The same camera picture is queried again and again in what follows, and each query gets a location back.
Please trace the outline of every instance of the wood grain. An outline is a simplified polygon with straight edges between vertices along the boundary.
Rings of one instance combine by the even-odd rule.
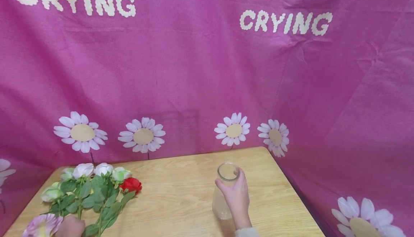
[[[143,188],[103,236],[234,237],[232,221],[217,220],[211,208],[216,169],[224,161],[245,171],[250,217],[261,237],[324,236],[264,147],[117,164],[130,169]],[[50,176],[5,237],[21,236],[33,217],[47,211],[41,192],[61,171]],[[93,211],[82,217],[86,224],[97,218]]]

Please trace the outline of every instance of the glass vase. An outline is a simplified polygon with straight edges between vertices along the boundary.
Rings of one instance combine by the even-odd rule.
[[[227,186],[234,185],[237,178],[239,178],[239,174],[239,168],[230,162],[222,163],[217,168],[217,178]],[[213,213],[220,220],[228,220],[232,218],[230,209],[227,206],[223,193],[221,193],[220,189],[217,186],[213,194],[212,209]]]

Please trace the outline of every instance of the pink flower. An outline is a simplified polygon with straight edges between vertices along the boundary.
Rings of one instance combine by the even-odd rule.
[[[51,237],[57,232],[62,221],[63,217],[54,214],[36,216],[30,221],[22,237]]]

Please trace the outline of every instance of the pink fabric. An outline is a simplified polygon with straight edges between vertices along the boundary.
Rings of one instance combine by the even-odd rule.
[[[277,119],[289,151],[276,160],[329,236],[344,236],[332,209],[344,212],[338,199],[348,196],[414,235],[414,0],[113,0],[111,17],[95,0],[91,16],[84,0],[76,13],[68,0],[34,1],[0,0],[0,159],[17,170],[1,186],[0,234],[54,168],[91,154],[117,163],[267,147],[257,128]],[[299,12],[313,16],[294,33]],[[272,13],[285,13],[276,32]],[[98,123],[105,145],[82,153],[64,144],[53,130],[71,111]],[[228,147],[214,129],[234,112],[250,133]],[[166,132],[155,152],[117,139],[142,117]],[[396,231],[382,235],[403,236]]]

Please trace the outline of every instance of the white rose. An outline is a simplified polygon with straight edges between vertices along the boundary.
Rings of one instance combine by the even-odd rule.
[[[123,167],[115,168],[112,171],[112,178],[117,182],[123,182],[125,179],[131,177],[131,172]]]
[[[79,179],[82,176],[89,177],[93,172],[92,163],[81,163],[73,170],[73,177]]]
[[[108,163],[101,163],[98,166],[96,166],[94,173],[98,176],[105,176],[107,173],[111,174],[113,169],[114,167],[112,167],[112,165]]]
[[[60,183],[55,182],[43,191],[42,200],[44,202],[52,202],[61,196],[63,196],[63,192],[60,190]]]
[[[60,175],[60,178],[62,180],[73,179],[73,171],[74,171],[74,168],[63,169],[62,174]]]

